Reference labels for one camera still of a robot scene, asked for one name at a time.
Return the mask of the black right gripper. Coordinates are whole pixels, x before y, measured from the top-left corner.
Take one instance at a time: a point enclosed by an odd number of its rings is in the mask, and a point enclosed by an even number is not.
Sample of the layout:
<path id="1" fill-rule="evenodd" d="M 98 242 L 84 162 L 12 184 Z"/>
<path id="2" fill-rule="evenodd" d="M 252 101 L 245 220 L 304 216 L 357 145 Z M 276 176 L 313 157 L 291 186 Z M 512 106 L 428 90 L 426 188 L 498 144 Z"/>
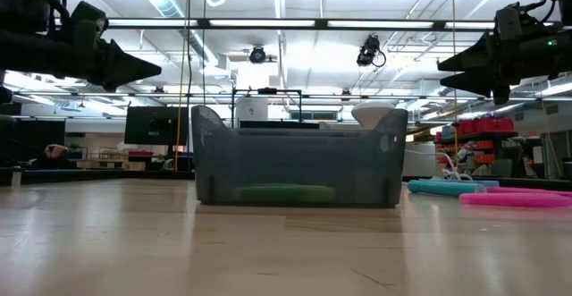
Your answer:
<path id="1" fill-rule="evenodd" d="M 524 78 L 526 59 L 532 54 L 529 42 L 535 37 L 536 34 L 530 31 L 486 31 L 471 47 L 437 64 L 442 72 L 462 72 L 442 78 L 440 83 L 446 88 L 483 97 L 492 94 L 495 104 L 506 104 L 509 87 L 519 84 Z M 469 72 L 489 68 L 492 68 L 492 85 L 482 74 Z"/>

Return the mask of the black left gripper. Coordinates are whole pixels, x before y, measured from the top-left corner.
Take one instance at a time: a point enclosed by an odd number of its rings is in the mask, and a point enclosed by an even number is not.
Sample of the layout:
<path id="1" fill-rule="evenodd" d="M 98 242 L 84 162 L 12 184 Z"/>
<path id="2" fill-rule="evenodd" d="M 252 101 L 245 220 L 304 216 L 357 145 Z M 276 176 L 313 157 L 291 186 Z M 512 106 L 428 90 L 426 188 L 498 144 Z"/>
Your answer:
<path id="1" fill-rule="evenodd" d="M 87 80 L 104 89 L 161 74 L 161 67 L 126 54 L 111 40 L 108 44 L 99 30 L 61 30 L 66 45 L 61 57 L 60 78 Z"/>

